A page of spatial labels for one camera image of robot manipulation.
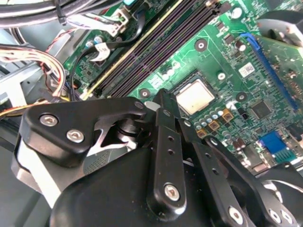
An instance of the yellow wire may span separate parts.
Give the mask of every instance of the yellow wire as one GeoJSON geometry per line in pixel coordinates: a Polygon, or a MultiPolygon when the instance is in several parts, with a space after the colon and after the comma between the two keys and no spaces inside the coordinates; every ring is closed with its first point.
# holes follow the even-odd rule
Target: yellow wire
{"type": "Polygon", "coordinates": [[[117,68],[117,66],[119,64],[121,64],[137,47],[140,43],[142,43],[163,21],[165,18],[167,18],[172,11],[175,10],[175,8],[181,4],[181,2],[183,2],[185,0],[179,0],[175,3],[175,5],[173,5],[168,11],[167,13],[161,17],[160,20],[157,21],[157,23],[147,32],[145,33],[141,39],[139,39],[136,44],[134,46],[132,46],[132,48],[126,52],[125,55],[122,56],[122,58],[120,58],[105,74],[103,77],[101,77],[88,91],[86,94],[83,94],[83,100],[87,100],[90,96],[91,93],[93,93],[93,91],[117,68]]]}
{"type": "Polygon", "coordinates": [[[29,108],[29,107],[32,107],[32,106],[35,106],[35,105],[46,104],[46,103],[47,103],[47,101],[42,101],[40,103],[34,103],[34,104],[30,104],[30,105],[23,105],[23,106],[19,106],[19,107],[13,107],[13,108],[10,108],[8,110],[2,111],[0,113],[0,117],[5,116],[8,113],[11,113],[11,112],[14,112],[14,111],[17,111],[17,110],[23,110],[23,109],[26,109],[26,108],[29,108]]]}

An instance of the black capacitor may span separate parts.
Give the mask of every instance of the black capacitor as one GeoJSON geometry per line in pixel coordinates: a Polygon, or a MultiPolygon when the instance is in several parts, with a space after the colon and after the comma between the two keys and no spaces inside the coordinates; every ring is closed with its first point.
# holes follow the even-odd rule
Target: black capacitor
{"type": "Polygon", "coordinates": [[[241,149],[246,147],[246,144],[242,138],[238,138],[237,142],[238,142],[239,146],[241,147],[241,149]]]}
{"type": "Polygon", "coordinates": [[[237,141],[233,141],[232,145],[233,145],[233,147],[235,148],[236,151],[241,150],[241,146],[239,145],[239,143],[237,141]]]}
{"type": "Polygon", "coordinates": [[[240,52],[243,52],[246,50],[246,45],[241,41],[241,40],[238,40],[236,43],[235,43],[235,47],[238,49],[238,51],[240,52]]]}

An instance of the motherboard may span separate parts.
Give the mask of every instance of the motherboard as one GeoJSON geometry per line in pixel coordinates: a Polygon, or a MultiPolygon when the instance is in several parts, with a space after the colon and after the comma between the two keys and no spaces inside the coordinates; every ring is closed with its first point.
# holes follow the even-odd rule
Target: motherboard
{"type": "Polygon", "coordinates": [[[80,61],[75,74],[80,97],[133,96],[146,102],[165,88],[176,95],[181,115],[199,137],[214,135],[250,171],[302,159],[303,46],[300,31],[286,21],[301,14],[301,0],[122,4],[105,15],[122,10],[129,21],[125,31],[115,37],[89,32],[66,69],[91,45],[132,37],[134,12],[142,6],[147,24],[136,44],[112,51],[105,61],[80,61]]]}

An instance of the black cable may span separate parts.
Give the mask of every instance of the black cable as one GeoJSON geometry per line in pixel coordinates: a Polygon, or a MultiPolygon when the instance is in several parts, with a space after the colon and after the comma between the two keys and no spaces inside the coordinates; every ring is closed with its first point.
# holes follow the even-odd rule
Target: black cable
{"type": "Polygon", "coordinates": [[[95,53],[95,52],[97,52],[96,48],[94,46],[90,47],[89,49],[84,51],[74,62],[74,66],[73,66],[71,74],[70,74],[70,84],[71,84],[70,99],[71,99],[71,101],[76,101],[75,90],[74,90],[74,76],[75,76],[77,65],[81,61],[82,58],[86,57],[87,55],[89,55],[91,53],[95,53]]]}
{"type": "Polygon", "coordinates": [[[122,42],[109,42],[107,43],[107,47],[109,49],[117,49],[121,47],[126,47],[133,45],[141,36],[143,28],[145,26],[145,11],[139,11],[136,15],[137,20],[138,20],[138,25],[137,25],[137,32],[135,36],[129,40],[122,41],[122,42]]]}
{"type": "MultiPolygon", "coordinates": [[[[138,12],[136,16],[137,16],[137,20],[138,20],[138,25],[137,25],[137,32],[136,32],[135,36],[133,38],[131,38],[130,40],[126,40],[126,41],[122,41],[122,42],[109,42],[109,43],[107,43],[107,47],[109,49],[117,49],[117,48],[121,48],[121,47],[130,46],[130,45],[134,44],[138,40],[138,38],[140,38],[144,25],[145,25],[145,11],[142,10],[142,11],[138,12]]],[[[77,65],[82,58],[84,58],[85,56],[87,56],[91,53],[94,53],[94,52],[97,52],[97,49],[95,47],[90,47],[85,52],[83,52],[77,58],[76,62],[74,63],[74,66],[73,66],[71,74],[70,74],[70,84],[71,84],[70,99],[71,99],[71,101],[76,100],[73,85],[74,85],[74,75],[76,72],[77,65]]]]}

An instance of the white connector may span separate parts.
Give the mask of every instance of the white connector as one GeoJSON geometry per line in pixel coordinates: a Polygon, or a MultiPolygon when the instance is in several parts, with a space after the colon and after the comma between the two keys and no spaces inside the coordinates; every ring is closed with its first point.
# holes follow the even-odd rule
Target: white connector
{"type": "Polygon", "coordinates": [[[132,17],[126,9],[117,9],[111,17],[119,17],[122,20],[120,20],[120,24],[115,24],[111,26],[111,29],[107,30],[108,33],[115,37],[119,33],[123,33],[126,30],[126,25],[129,23],[129,19],[132,17]]]}

